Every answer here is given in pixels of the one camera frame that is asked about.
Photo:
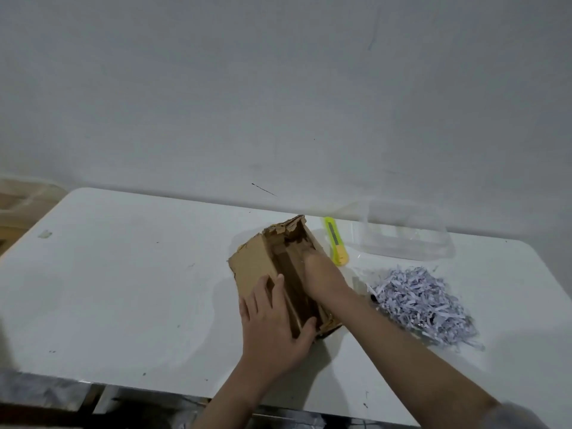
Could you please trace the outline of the person's right hand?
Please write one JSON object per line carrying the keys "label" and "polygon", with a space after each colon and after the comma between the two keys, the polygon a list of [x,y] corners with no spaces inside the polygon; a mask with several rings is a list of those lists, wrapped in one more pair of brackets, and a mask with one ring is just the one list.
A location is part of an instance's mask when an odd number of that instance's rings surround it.
{"label": "person's right hand", "polygon": [[328,309],[339,304],[343,297],[349,296],[353,291],[331,259],[330,269],[326,274],[304,272],[303,288],[307,295]]}

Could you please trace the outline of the person's left hand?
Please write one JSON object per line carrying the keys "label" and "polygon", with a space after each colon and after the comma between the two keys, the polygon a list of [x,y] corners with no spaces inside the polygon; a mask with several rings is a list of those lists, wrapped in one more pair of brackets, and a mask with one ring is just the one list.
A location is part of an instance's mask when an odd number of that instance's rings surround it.
{"label": "person's left hand", "polygon": [[255,315],[254,289],[247,297],[243,297],[249,311],[249,322],[246,326],[242,326],[242,356],[255,353],[284,356],[291,360],[292,367],[288,370],[290,371],[306,357],[308,352],[294,352],[293,342],[297,337],[292,335],[290,327],[290,313],[287,307],[284,276],[282,274],[279,274],[273,281],[272,290],[269,290],[269,294],[272,297],[272,310],[263,317]]}

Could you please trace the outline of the brown cardboard box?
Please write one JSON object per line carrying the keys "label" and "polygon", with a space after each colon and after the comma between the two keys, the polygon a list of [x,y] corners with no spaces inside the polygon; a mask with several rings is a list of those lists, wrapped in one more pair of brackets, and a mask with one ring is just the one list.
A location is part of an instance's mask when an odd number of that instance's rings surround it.
{"label": "brown cardboard box", "polygon": [[319,340],[339,329],[341,322],[304,291],[303,253],[307,250],[326,253],[306,226],[305,216],[298,215],[250,238],[238,247],[228,264],[241,297],[252,292],[261,276],[268,276],[268,288],[272,290],[277,276],[282,274],[293,337],[297,338],[306,321],[314,317]]}

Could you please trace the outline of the person's right forearm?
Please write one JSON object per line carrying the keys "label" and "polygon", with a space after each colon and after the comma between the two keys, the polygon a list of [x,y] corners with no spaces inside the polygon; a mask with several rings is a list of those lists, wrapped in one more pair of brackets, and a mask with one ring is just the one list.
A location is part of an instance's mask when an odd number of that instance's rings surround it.
{"label": "person's right forearm", "polygon": [[342,287],[328,291],[323,305],[351,332],[423,429],[478,429],[485,414],[499,405],[354,290]]}

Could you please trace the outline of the person's left forearm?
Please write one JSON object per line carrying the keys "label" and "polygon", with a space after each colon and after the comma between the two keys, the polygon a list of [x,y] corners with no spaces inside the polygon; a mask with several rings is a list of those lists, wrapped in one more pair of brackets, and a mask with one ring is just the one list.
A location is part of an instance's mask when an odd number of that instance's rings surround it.
{"label": "person's left forearm", "polygon": [[245,429],[268,390],[291,367],[284,356],[243,355],[192,429]]}

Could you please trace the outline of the yellow utility knife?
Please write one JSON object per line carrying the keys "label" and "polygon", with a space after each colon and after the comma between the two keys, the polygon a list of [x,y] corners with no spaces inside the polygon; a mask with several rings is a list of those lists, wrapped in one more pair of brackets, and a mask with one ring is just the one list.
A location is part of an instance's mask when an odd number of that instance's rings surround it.
{"label": "yellow utility knife", "polygon": [[331,259],[336,266],[345,266],[349,262],[345,244],[341,238],[337,223],[332,217],[324,217],[324,228],[331,245]]}

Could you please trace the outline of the clear plastic container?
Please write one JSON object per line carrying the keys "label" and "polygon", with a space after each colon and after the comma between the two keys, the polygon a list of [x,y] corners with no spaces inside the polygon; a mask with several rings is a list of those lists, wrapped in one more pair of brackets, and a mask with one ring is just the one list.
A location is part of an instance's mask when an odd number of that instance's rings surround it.
{"label": "clear plastic container", "polygon": [[351,245],[361,252],[414,261],[455,255],[453,239],[432,206],[366,197],[352,207],[357,221]]}

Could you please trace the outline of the pile of shredded paper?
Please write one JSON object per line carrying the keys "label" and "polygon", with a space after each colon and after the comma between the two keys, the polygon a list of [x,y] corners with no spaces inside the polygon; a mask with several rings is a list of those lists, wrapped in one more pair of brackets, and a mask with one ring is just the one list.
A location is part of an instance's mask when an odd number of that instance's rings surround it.
{"label": "pile of shredded paper", "polygon": [[362,281],[376,310],[426,345],[484,351],[468,309],[449,293],[447,282],[427,268],[365,271]]}

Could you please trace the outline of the grey sleeve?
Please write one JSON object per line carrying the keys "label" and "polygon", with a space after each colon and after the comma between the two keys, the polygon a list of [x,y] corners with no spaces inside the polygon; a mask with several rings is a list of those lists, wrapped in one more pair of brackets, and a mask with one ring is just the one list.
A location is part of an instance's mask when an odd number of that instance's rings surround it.
{"label": "grey sleeve", "polygon": [[550,429],[533,411],[505,402],[487,411],[478,429]]}

